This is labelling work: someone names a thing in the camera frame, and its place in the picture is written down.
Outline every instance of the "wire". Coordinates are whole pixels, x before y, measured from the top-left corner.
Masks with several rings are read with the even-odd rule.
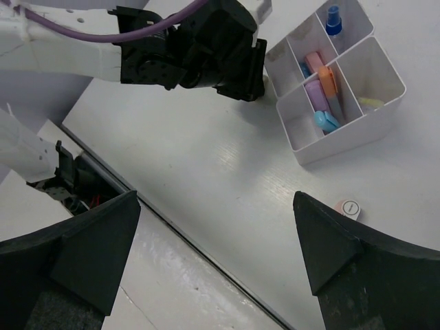
[[[0,2],[4,3],[7,6],[10,6],[10,0],[0,0]],[[78,31],[73,31],[66,27],[63,27],[59,24],[56,24],[44,17],[38,15],[37,13],[25,8],[26,17],[31,21],[34,21],[45,28],[55,31],[63,36],[67,36],[69,38],[78,39],[81,41],[88,41],[90,43],[125,43],[127,41],[133,41],[138,39],[143,39],[146,36],[150,36],[152,34],[156,34],[163,30],[170,28],[173,25],[176,25],[183,21],[188,16],[194,14],[198,11],[203,5],[205,5],[208,0],[194,0],[192,3],[187,5],[184,9],[180,10],[174,15],[169,16],[168,18],[160,21],[159,23],[150,25],[148,27],[144,27],[142,29],[121,33],[121,34],[107,34],[107,35],[99,35],[99,34],[87,34]],[[15,12],[17,14],[20,13],[20,6],[16,7]]]

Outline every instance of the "white table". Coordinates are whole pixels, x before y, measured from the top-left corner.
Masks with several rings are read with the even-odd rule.
[[[46,122],[39,135],[78,148]],[[111,316],[102,330],[279,330],[255,304],[188,247],[148,208],[141,215]],[[0,184],[0,241],[70,218],[49,196],[10,172]]]
[[[162,16],[176,3],[151,0]],[[261,37],[276,44],[323,0],[273,0]],[[440,250],[440,2],[361,0],[408,86],[389,136],[305,168],[273,103],[214,90],[93,81],[64,121],[88,149],[295,329],[323,329],[292,199],[351,197],[362,221]],[[404,22],[413,27],[403,30]]]

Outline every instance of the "desk organizer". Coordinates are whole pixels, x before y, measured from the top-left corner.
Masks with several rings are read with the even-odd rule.
[[[339,54],[325,31],[327,10],[340,6],[344,51]],[[276,108],[299,164],[307,164],[383,138],[390,130],[393,113],[406,92],[405,84],[389,57],[373,36],[374,27],[354,0],[326,2],[306,21],[273,47],[265,67],[277,97]],[[314,122],[314,108],[300,68],[307,54],[319,52],[332,68],[344,112],[344,126],[326,134]],[[362,110],[359,98],[381,100],[384,106]]]

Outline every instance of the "purple cable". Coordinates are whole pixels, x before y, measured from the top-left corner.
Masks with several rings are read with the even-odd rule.
[[[10,6],[11,4],[10,0],[0,0],[0,1],[7,6]],[[121,34],[108,34],[108,35],[87,34],[87,33],[73,31],[61,25],[58,25],[52,21],[49,21],[48,19],[45,19],[44,17],[38,15],[37,13],[31,10],[25,9],[25,13],[28,19],[44,26],[49,30],[62,34],[63,36],[68,36],[69,38],[88,41],[90,43],[124,43],[127,41],[142,39],[145,38],[146,36],[150,36],[152,34],[166,30],[171,26],[180,23],[186,17],[194,14],[207,2],[208,0],[194,0],[192,3],[187,5],[184,9],[180,10],[178,13],[169,16],[168,18],[164,19],[163,21],[160,21],[159,23],[132,32],[121,33]],[[20,13],[19,7],[16,7],[14,10]]]

